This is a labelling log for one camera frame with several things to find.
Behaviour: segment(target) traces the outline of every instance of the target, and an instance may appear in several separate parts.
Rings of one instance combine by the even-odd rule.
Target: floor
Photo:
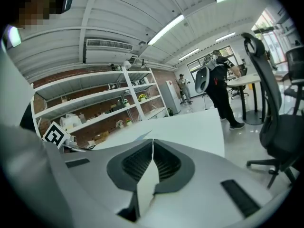
[[[285,85],[279,83],[279,88],[282,93],[282,107],[280,109],[280,114],[286,114],[288,111],[289,114],[292,114],[293,112],[292,107],[295,104],[295,99],[283,95],[283,91],[287,87],[287,83],[285,83]],[[246,110],[253,110],[253,92],[248,88],[248,86],[244,92],[247,92],[249,94],[249,96],[245,97]],[[256,84],[256,93],[258,98],[258,109],[261,109],[261,91],[259,84]],[[205,107],[207,109],[214,108],[214,105],[210,98],[208,96],[205,96],[204,98],[205,101],[201,96],[192,98],[192,105],[189,105],[188,103],[182,104],[182,110],[179,114],[204,111]],[[230,98],[230,105],[234,112],[236,120],[243,122],[240,96],[234,97],[233,100]],[[248,160],[271,159],[259,141],[259,132],[262,128],[262,125],[253,126],[246,124],[245,128],[241,130],[230,131],[229,122],[227,120],[224,120],[222,121],[222,127],[225,141],[225,157],[237,166],[244,168],[250,175],[252,175],[256,180],[258,180],[260,183],[262,183],[262,185],[266,187],[271,178],[271,175],[268,174],[268,170],[270,169],[269,166],[253,165],[250,169],[246,168],[246,162]],[[277,194],[286,190],[289,184],[290,182],[285,174],[280,173],[270,188],[270,192],[273,194],[273,196],[276,196]]]

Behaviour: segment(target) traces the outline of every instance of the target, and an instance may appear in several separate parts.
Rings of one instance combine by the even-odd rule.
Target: ceiling
[[[131,54],[174,70],[179,58],[213,45],[230,32],[250,31],[269,0],[73,0],[71,9],[40,25],[19,29],[22,43],[8,49],[20,72],[37,80],[86,67],[86,38],[133,45]],[[153,46],[147,42],[178,15],[185,20]]]

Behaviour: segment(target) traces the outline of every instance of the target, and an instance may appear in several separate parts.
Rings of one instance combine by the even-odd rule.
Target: black pants
[[[234,126],[238,122],[233,116],[226,87],[227,85],[224,80],[211,78],[206,93],[212,100],[214,107],[218,109],[219,116],[226,118],[230,122],[230,125]]]

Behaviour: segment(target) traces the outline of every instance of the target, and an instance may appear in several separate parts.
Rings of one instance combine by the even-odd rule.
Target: brick wall
[[[144,70],[145,69],[140,69],[140,68],[134,68],[133,70]],[[100,70],[94,70],[94,72],[100,72],[100,71],[109,71],[109,68],[104,68],[104,69],[100,69]],[[179,96],[179,87],[176,83],[176,78],[173,72],[168,72],[168,71],[162,71],[162,70],[155,70],[153,69],[153,74],[154,77],[156,79],[156,82],[158,83],[158,85],[162,85],[165,83],[165,81],[167,80],[171,80],[173,82],[174,88],[177,92],[177,95]],[[87,69],[76,69],[76,70],[71,70],[71,71],[67,71],[67,72],[62,72],[56,75],[52,75],[46,78],[43,78],[39,81],[36,81],[34,83],[34,87],[38,87],[47,83],[50,83],[52,81],[55,80],[59,80],[65,77],[69,77],[69,76],[75,76],[75,75],[79,75],[79,74],[86,74],[86,73],[92,73],[93,70],[88,71]],[[87,89],[87,90],[83,90],[83,91],[79,91],[70,95],[67,95],[67,98],[69,99],[76,99],[85,95],[89,95],[89,94],[94,94],[94,93],[98,93],[98,92],[102,92],[104,90],[108,89],[107,86],[101,86],[101,87],[97,87],[97,88],[93,88],[93,89]],[[140,92],[137,93],[136,95],[139,96],[140,94],[145,93],[145,92]],[[156,86],[152,86],[150,87],[147,91],[146,94],[148,96],[155,96],[155,95],[159,95],[160,93],[157,90]],[[126,98],[128,99],[129,103],[132,105],[134,104],[134,101],[132,99],[132,97],[130,95],[127,95]],[[89,106],[86,108],[83,108],[81,110],[77,110],[73,113],[80,115],[80,113],[85,115],[85,118],[88,120],[89,118],[93,117],[95,114],[97,113],[102,113],[106,110],[110,110],[110,106],[114,105],[117,103],[118,99],[113,99],[110,101],[106,101],[106,102],[102,102],[102,103],[98,103],[95,104],[93,106]],[[55,99],[53,101],[50,101],[47,103],[48,108],[53,107],[57,104],[61,103],[61,98],[59,99]],[[163,107],[163,103],[161,98],[149,101],[147,103],[142,104],[142,110],[144,112],[144,114],[148,113],[149,111],[151,111],[153,109],[152,105],[154,105],[155,107]],[[34,101],[34,110],[35,113],[38,113],[40,111],[43,111],[45,108],[44,106],[44,101],[43,99],[39,96],[39,95],[35,95],[35,101]],[[134,117],[135,120],[137,120],[138,118],[138,111],[136,109],[136,107],[132,108],[131,110],[132,116]],[[112,132],[116,129],[116,122],[118,120],[123,120],[125,122],[126,118],[129,117],[127,112],[122,112],[120,114],[117,114],[115,116],[109,117],[103,121],[100,121],[98,123],[95,123],[89,127],[86,127],[84,129],[81,129],[75,133],[73,133],[74,136],[76,136],[77,138],[77,143],[79,146],[86,146],[87,145],[87,141],[92,140],[93,137],[101,132],[105,132],[105,131],[109,131]],[[39,126],[39,130],[40,130],[40,134],[41,136],[46,132],[46,130],[49,127],[49,121],[42,119],[41,124]]]

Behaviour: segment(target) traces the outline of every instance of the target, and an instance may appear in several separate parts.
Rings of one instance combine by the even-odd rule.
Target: person
[[[192,101],[190,100],[191,96],[190,96],[190,90],[188,88],[188,84],[190,84],[190,81],[184,78],[184,74],[180,74],[178,84],[180,89],[186,96],[188,103],[191,105]]]
[[[239,123],[233,116],[232,109],[229,104],[229,96],[227,92],[227,72],[230,69],[236,77],[241,77],[240,70],[226,57],[222,57],[220,51],[214,50],[213,55],[216,58],[217,66],[210,71],[209,85],[206,93],[212,100],[214,107],[218,109],[221,121],[227,119],[230,123],[230,129],[241,129],[244,123]]]

